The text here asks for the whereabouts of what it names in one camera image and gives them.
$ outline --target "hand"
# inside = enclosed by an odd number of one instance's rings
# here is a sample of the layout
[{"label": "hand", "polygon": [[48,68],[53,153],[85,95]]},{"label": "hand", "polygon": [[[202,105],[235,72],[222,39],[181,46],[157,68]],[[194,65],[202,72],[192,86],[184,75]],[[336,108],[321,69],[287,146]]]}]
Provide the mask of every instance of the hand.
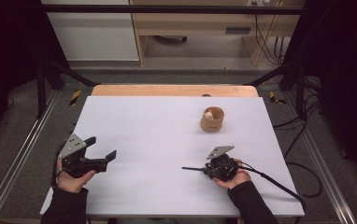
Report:
[{"label": "hand", "polygon": [[[234,161],[237,162],[238,166],[242,166],[242,161],[238,160],[238,159],[234,159]],[[234,178],[232,180],[228,180],[227,182],[223,182],[222,180],[220,180],[217,177],[213,178],[213,181],[216,182],[216,184],[222,188],[225,189],[233,189],[234,187],[236,187],[236,185],[239,185],[241,183],[244,183],[246,181],[250,181],[250,175],[247,171],[243,170],[243,169],[238,169],[236,172],[236,175],[234,176]]]},{"label": "hand", "polygon": [[[57,168],[58,170],[62,170],[62,161],[57,161]],[[80,178],[74,178],[73,176],[69,175],[66,171],[62,171],[57,176],[57,187],[59,189],[72,192],[72,193],[79,193],[80,190],[86,183],[96,174],[96,171],[91,170],[84,176]]]}]

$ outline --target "gray floor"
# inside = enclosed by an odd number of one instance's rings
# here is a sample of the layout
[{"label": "gray floor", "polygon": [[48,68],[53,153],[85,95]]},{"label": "gray floor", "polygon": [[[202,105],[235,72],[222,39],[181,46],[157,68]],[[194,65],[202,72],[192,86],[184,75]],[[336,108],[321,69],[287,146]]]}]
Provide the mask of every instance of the gray floor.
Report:
[{"label": "gray floor", "polygon": [[[210,51],[210,45],[204,43],[213,43],[216,48]],[[150,41],[147,60],[143,67],[130,63],[122,66],[124,63],[118,63],[119,66],[111,70],[105,63],[102,66],[78,63],[76,68],[85,77],[102,83],[243,84],[275,67],[267,60],[258,67],[251,66],[246,51],[237,50],[243,48],[240,37],[189,37],[186,43],[155,38]],[[64,79],[67,84],[62,91],[58,91],[56,104],[42,131],[36,137],[31,152],[25,158],[10,193],[4,199],[5,203],[0,210],[0,222],[16,220],[17,223],[28,223],[28,220],[37,222],[40,218],[38,213],[45,199],[44,193],[49,188],[54,152],[74,130],[86,96],[92,91],[92,88],[80,85],[66,76]],[[289,104],[282,105],[269,100],[269,90],[275,88],[274,84],[278,80],[279,77],[275,77],[258,89],[273,124],[295,117]],[[75,105],[69,105],[75,90],[82,90],[81,95]],[[53,95],[55,91],[48,90],[48,93]],[[293,96],[291,91],[275,91],[275,94],[277,99],[288,102]],[[36,83],[31,81],[20,86],[13,90],[9,97],[11,107],[0,123],[0,184],[36,122]],[[309,104],[316,101],[317,98],[311,97]],[[335,199],[329,194],[329,190],[326,190],[326,187],[330,187],[327,183],[319,197],[304,198],[307,213],[302,223],[357,223],[357,164],[355,161],[342,159],[340,145],[326,117],[319,112],[320,110],[316,110],[309,117],[307,129],[355,220],[340,220],[335,208]],[[282,153],[287,150],[298,132],[299,128],[276,130]],[[287,161],[303,164],[317,172],[317,164],[312,159],[311,149],[306,140],[304,135],[298,139]],[[318,185],[312,175],[297,167],[289,166],[289,169],[300,193],[312,194],[317,191]],[[279,221],[293,223],[292,218],[281,218]]]}]

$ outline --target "white tabletop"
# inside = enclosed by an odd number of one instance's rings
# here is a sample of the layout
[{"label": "white tabletop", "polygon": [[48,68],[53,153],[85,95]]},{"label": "white tabletop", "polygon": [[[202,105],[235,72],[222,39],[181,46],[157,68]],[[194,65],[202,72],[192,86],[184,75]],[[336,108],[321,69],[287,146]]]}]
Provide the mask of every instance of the white tabletop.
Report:
[{"label": "white tabletop", "polygon": [[[224,110],[222,128],[205,133],[205,108]],[[295,192],[264,101],[259,97],[90,96],[74,131],[96,137],[86,157],[117,158],[85,186],[87,213],[105,217],[238,217],[225,189],[202,172],[217,146]],[[277,217],[303,216],[301,204],[257,174],[251,179]],[[51,190],[41,209],[48,208]]]}]

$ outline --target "cable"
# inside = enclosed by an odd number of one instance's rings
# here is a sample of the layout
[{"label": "cable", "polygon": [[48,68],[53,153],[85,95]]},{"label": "cable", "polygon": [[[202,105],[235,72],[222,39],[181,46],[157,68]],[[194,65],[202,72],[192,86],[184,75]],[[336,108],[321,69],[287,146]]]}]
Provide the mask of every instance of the cable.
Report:
[{"label": "cable", "polygon": [[313,112],[315,112],[316,110],[321,109],[321,104],[319,104],[318,106],[316,106],[316,108],[314,108],[312,111],[310,111],[310,114],[307,116],[308,118],[310,118],[310,116],[312,116]]},{"label": "cable", "polygon": [[61,174],[61,173],[62,173],[62,171],[63,171],[63,170],[59,171],[59,172],[56,174],[56,176],[59,176],[59,174]]},{"label": "cable", "polygon": [[318,96],[317,93],[310,94],[306,99],[305,102],[307,102],[311,97]]},{"label": "cable", "polygon": [[291,119],[291,120],[289,120],[289,121],[287,121],[287,122],[274,125],[273,128],[274,128],[274,129],[277,129],[277,128],[283,127],[283,126],[285,126],[285,125],[288,125],[288,124],[291,124],[291,123],[293,123],[293,122],[296,122],[296,121],[298,121],[299,119],[300,119],[300,117],[296,117],[295,119]]},{"label": "cable", "polygon": [[304,126],[302,127],[301,131],[294,138],[294,140],[290,144],[289,148],[287,149],[286,153],[284,153],[284,155],[283,155],[284,160],[286,160],[287,156],[289,155],[289,152],[293,149],[294,144],[297,142],[298,138],[301,136],[301,133],[305,130],[306,126],[307,126],[307,120],[304,121]]},{"label": "cable", "polygon": [[[249,168],[248,168],[248,167],[244,167],[244,166],[231,165],[231,164],[220,164],[220,165],[218,165],[218,166],[222,166],[222,167],[236,167],[236,168],[238,168],[238,169],[247,170],[247,171],[250,171],[250,172],[254,172],[254,173],[257,174],[257,175],[260,175],[262,178],[265,178],[266,180],[268,180],[269,182],[271,182],[272,184],[274,184],[274,185],[277,186],[278,188],[284,190],[286,193],[292,195],[295,199],[297,199],[297,200],[301,203],[301,205],[302,205],[302,207],[303,207],[303,209],[304,209],[304,213],[306,212],[307,206],[306,206],[306,204],[305,204],[305,201],[304,201],[298,194],[292,192],[290,189],[287,189],[286,187],[284,187],[283,185],[281,185],[278,181],[276,181],[275,179],[273,179],[273,178],[270,177],[269,175],[266,175],[266,174],[264,174],[264,173],[262,173],[262,172],[259,172],[258,170],[252,168],[251,166],[249,166]],[[302,218],[302,217],[297,217],[297,218],[295,219],[295,222],[294,222],[294,223],[295,223],[295,224],[296,224],[296,223],[299,223],[299,221],[301,220],[301,218]]]},{"label": "cable", "polygon": [[316,197],[319,197],[321,195],[321,190],[322,190],[322,186],[321,186],[321,179],[315,174],[315,172],[311,171],[309,168],[307,168],[306,166],[304,165],[301,165],[301,164],[298,164],[298,163],[295,163],[295,162],[290,162],[290,161],[286,161],[286,164],[287,165],[294,165],[294,166],[298,166],[298,167],[301,167],[307,171],[309,171],[313,176],[315,176],[316,180],[318,181],[318,185],[319,185],[319,189],[318,189],[318,192],[314,193],[314,194],[304,194],[302,193],[301,195],[304,196],[304,197],[307,197],[307,198],[316,198]]},{"label": "cable", "polygon": [[[269,48],[268,48],[268,46],[266,45],[266,41],[264,40],[263,34],[261,33],[260,28],[258,27],[257,15],[254,15],[254,17],[255,17],[255,39],[257,40],[258,45],[260,46],[260,48],[261,48],[261,50],[263,51],[263,53],[264,53],[266,59],[267,59],[270,63],[272,63],[272,64],[278,64],[277,60],[272,56],[271,52],[269,51]],[[267,55],[266,52],[265,52],[265,49],[263,48],[263,46],[261,45],[260,41],[258,40],[258,32],[260,32],[260,36],[261,36],[261,39],[264,41],[264,45],[265,45],[265,47],[266,47],[266,50],[268,51],[269,56],[274,59],[274,62],[271,62],[271,60],[269,59],[268,55]]]},{"label": "cable", "polygon": [[280,50],[279,50],[279,53],[277,54],[277,48],[278,48],[278,39],[279,39],[279,36],[277,36],[275,38],[275,45],[274,45],[274,55],[275,55],[275,58],[276,60],[278,60],[278,65],[281,66],[281,63],[282,63],[282,59],[283,59],[283,43],[284,43],[284,36],[281,37],[280,39]]},{"label": "cable", "polygon": [[277,129],[275,129],[275,130],[292,131],[292,130],[294,130],[294,129],[296,129],[296,128],[302,127],[303,125],[305,125],[304,122],[301,123],[301,124],[298,124],[297,126],[294,126],[294,127],[292,127],[292,128],[285,128],[285,129],[283,129],[283,128],[277,128]]}]

